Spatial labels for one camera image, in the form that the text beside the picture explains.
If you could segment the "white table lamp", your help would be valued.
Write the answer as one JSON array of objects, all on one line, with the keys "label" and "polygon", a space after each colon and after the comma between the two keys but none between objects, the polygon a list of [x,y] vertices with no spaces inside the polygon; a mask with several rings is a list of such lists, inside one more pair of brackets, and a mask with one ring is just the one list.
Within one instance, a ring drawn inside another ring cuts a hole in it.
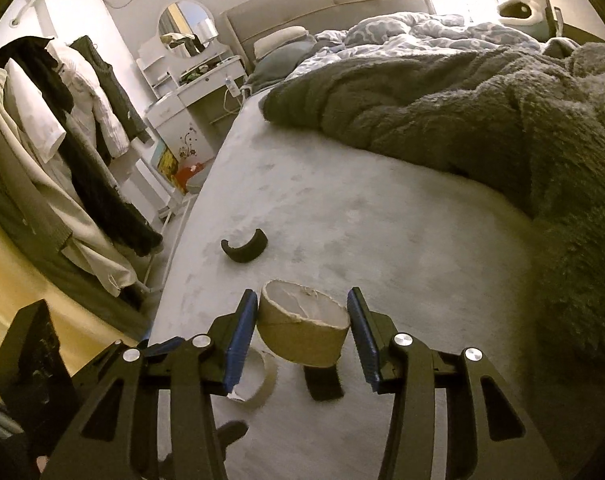
[{"label": "white table lamp", "polygon": [[219,32],[211,18],[204,18],[195,25],[194,35],[204,47],[207,47],[219,36]]}]

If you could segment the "metal clothes rack base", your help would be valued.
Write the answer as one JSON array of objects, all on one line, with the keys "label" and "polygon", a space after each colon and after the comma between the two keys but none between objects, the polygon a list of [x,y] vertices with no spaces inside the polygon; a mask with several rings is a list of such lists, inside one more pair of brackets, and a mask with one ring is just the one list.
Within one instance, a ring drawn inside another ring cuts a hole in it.
[{"label": "metal clothes rack base", "polygon": [[145,298],[165,287],[169,266],[178,249],[182,233],[198,195],[188,194],[182,202],[170,209],[162,220],[160,234],[162,243],[145,261],[141,280],[136,283],[135,290]]}]

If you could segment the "red toy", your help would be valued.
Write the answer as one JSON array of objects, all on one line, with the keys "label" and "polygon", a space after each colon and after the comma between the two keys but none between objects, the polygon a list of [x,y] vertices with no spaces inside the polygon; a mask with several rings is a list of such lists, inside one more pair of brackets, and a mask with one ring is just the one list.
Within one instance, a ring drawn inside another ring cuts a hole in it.
[{"label": "red toy", "polygon": [[174,175],[174,182],[176,182],[176,187],[185,194],[188,192],[188,188],[186,185],[188,184],[188,180],[192,179],[196,174],[199,174],[201,171],[205,169],[205,166],[201,162],[196,162],[195,164],[188,164],[176,170],[176,174]]}]

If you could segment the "cream pillow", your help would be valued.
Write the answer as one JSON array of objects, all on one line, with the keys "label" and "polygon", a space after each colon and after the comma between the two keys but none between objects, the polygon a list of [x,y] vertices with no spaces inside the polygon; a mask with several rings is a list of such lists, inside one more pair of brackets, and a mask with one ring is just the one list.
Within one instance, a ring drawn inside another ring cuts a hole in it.
[{"label": "cream pillow", "polygon": [[308,30],[299,25],[288,26],[276,30],[275,32],[271,32],[271,34],[268,36],[264,36],[255,41],[255,59],[260,61],[274,50],[278,49],[279,47],[283,47],[284,44],[305,38],[308,36],[308,34]]}]

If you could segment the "grey upholstered headboard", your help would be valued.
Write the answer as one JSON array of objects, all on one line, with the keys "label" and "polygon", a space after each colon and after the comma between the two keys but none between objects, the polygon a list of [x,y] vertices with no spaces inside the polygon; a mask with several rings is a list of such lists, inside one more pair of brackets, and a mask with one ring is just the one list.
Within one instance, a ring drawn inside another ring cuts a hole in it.
[{"label": "grey upholstered headboard", "polygon": [[247,0],[222,12],[221,19],[225,41],[246,70],[253,70],[255,42],[282,28],[299,25],[315,34],[401,11],[433,14],[435,8],[431,0]]}]

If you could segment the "white hanging shirt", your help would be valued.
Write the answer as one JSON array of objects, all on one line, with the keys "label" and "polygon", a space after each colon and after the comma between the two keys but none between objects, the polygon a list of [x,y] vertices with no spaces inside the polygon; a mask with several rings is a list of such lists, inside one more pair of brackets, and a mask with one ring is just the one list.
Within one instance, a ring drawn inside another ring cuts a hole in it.
[{"label": "white hanging shirt", "polygon": [[16,61],[10,58],[5,70],[22,131],[28,136],[40,162],[47,164],[65,140],[65,128],[46,104],[42,92]]}]

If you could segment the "black flat plastic piece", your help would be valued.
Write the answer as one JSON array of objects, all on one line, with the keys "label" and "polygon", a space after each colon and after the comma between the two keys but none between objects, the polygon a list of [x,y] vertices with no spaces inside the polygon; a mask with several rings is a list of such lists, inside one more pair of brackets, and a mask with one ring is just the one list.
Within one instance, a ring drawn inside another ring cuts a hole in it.
[{"label": "black flat plastic piece", "polygon": [[313,400],[317,402],[333,401],[344,396],[344,390],[339,381],[337,366],[304,367],[307,389]]}]

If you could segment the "dark grey fleece blanket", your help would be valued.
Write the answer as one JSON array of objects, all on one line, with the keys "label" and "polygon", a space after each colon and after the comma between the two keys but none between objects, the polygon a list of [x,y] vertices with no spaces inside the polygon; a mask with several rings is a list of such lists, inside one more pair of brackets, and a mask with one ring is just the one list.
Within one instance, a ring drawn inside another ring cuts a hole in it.
[{"label": "dark grey fleece blanket", "polygon": [[605,44],[347,58],[284,81],[268,122],[493,188],[545,241],[535,296],[605,356]]}]

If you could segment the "brown cardboard tape roll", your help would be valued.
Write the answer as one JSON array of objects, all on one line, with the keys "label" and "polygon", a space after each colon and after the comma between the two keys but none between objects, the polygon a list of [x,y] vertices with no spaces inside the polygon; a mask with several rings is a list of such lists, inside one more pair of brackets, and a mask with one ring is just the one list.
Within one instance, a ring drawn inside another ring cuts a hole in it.
[{"label": "brown cardboard tape roll", "polygon": [[262,286],[257,330],[280,358],[316,368],[337,363],[350,327],[347,308],[319,290],[283,280]]}]

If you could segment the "grey blue pillow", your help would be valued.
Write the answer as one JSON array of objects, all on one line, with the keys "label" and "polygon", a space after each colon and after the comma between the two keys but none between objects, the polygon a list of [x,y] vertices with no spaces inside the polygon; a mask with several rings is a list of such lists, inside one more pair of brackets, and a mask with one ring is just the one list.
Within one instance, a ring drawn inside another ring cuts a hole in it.
[{"label": "grey blue pillow", "polygon": [[244,84],[244,89],[250,94],[254,94],[278,84],[292,73],[305,58],[313,54],[316,44],[316,39],[310,37],[276,48],[257,62],[254,71]]}]

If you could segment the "white dressing table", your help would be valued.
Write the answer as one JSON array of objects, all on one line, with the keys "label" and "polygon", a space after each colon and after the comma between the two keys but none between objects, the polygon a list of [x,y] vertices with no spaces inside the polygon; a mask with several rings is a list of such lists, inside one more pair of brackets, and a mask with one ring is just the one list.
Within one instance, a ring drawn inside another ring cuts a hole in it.
[{"label": "white dressing table", "polygon": [[145,119],[174,157],[203,165],[214,159],[236,116],[223,110],[224,81],[246,76],[242,59],[218,40],[194,58],[178,58],[154,37],[136,64],[157,96]]}]

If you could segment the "round vanity mirror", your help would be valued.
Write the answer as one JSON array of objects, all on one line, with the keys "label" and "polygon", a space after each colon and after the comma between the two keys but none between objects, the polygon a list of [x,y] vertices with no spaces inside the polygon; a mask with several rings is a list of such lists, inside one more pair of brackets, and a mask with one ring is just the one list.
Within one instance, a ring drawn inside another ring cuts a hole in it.
[{"label": "round vanity mirror", "polygon": [[209,44],[204,47],[198,41],[194,28],[204,18],[214,21],[209,11],[198,1],[178,0],[168,4],[158,20],[157,30],[161,44],[178,58],[194,58],[202,54]]}]

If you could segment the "black hanging jacket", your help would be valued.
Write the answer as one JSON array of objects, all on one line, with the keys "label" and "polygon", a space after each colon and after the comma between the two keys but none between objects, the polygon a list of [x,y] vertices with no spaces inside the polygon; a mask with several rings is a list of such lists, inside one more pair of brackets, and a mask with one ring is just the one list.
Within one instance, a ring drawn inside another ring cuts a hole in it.
[{"label": "black hanging jacket", "polygon": [[122,195],[102,156],[101,145],[109,157],[126,154],[130,140],[92,65],[63,41],[25,36],[0,49],[0,67],[11,66],[26,74],[64,130],[60,140],[45,141],[39,152],[62,156],[81,209],[112,242],[140,257],[150,255],[162,236]]}]

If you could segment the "dark green hanging coat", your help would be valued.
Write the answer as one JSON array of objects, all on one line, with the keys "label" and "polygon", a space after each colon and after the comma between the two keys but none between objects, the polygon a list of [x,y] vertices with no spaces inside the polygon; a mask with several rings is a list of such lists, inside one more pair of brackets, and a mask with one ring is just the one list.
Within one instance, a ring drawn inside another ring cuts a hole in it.
[{"label": "dark green hanging coat", "polygon": [[82,36],[73,41],[70,46],[78,51],[94,69],[101,88],[105,92],[120,124],[124,127],[128,139],[139,139],[142,143],[150,140],[146,123],[135,109],[129,94],[117,79],[114,67],[101,57],[91,38]]}]

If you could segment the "black curved plastic piece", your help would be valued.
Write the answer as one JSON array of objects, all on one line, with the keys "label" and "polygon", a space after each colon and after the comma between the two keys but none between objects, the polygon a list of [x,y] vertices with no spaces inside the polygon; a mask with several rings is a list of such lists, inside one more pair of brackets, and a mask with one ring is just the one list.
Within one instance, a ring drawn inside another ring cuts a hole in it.
[{"label": "black curved plastic piece", "polygon": [[268,247],[268,237],[262,229],[255,229],[255,233],[248,242],[242,246],[233,247],[229,240],[220,242],[222,252],[236,263],[248,263],[257,259]]}]

